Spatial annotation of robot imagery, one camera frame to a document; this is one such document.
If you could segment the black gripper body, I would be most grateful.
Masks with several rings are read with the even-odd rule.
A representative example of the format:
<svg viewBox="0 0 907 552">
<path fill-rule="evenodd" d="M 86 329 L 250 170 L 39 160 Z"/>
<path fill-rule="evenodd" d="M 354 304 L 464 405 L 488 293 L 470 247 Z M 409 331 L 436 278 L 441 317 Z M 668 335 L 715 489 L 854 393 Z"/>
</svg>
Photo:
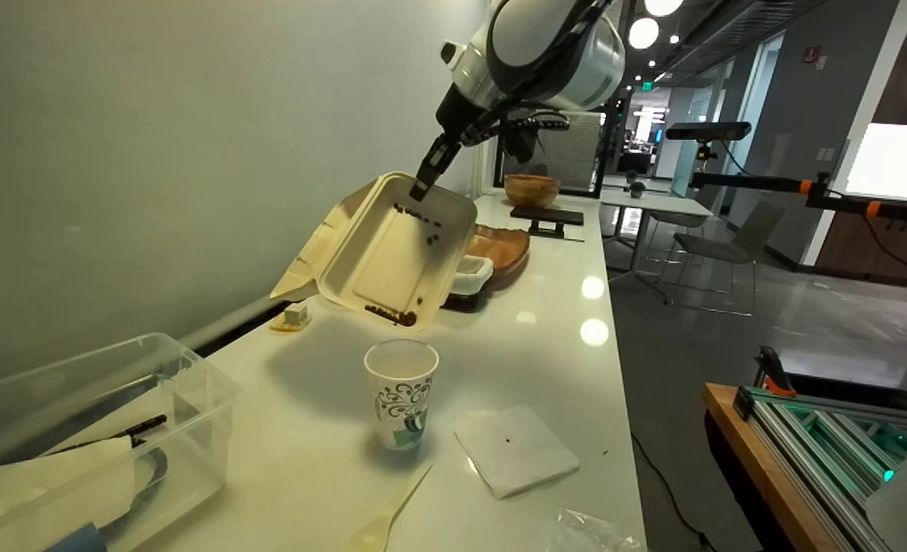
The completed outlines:
<svg viewBox="0 0 907 552">
<path fill-rule="evenodd" d="M 460 85 L 451 85 L 436 110 L 441 126 L 441 145 L 481 145 L 499 126 L 504 95 L 470 95 Z"/>
</svg>

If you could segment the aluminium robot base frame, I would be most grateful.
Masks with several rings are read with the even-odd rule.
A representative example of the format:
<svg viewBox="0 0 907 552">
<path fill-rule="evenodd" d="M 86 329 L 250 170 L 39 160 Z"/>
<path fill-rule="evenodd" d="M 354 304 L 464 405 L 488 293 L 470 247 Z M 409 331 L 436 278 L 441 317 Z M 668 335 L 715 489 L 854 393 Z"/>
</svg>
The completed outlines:
<svg viewBox="0 0 907 552">
<path fill-rule="evenodd" d="M 852 552 L 907 552 L 907 405 L 743 387 L 735 408 L 788 457 Z"/>
</svg>

